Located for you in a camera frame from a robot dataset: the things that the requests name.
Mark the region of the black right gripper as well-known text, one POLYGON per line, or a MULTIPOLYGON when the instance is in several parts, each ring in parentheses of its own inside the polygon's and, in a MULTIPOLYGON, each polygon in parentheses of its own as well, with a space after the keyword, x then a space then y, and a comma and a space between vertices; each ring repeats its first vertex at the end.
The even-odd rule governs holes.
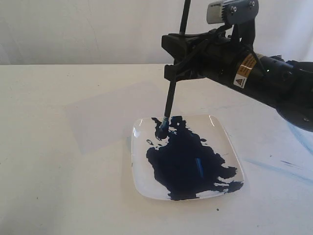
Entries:
POLYGON ((164 66, 164 78, 172 81, 209 78, 229 88, 257 87, 257 55, 253 50, 255 20, 234 25, 230 38, 216 37, 196 59, 181 65, 183 59, 214 31, 201 34, 170 33, 161 38, 161 47, 170 54, 173 64, 164 66))

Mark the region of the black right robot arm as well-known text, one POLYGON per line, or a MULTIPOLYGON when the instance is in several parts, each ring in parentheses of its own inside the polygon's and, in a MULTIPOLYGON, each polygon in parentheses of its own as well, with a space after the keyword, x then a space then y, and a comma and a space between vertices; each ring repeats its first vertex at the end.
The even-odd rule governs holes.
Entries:
POLYGON ((289 123, 313 129, 313 65, 253 50, 255 21, 225 24, 201 34, 170 33, 161 46, 174 59, 172 82, 208 78, 274 108, 289 123))

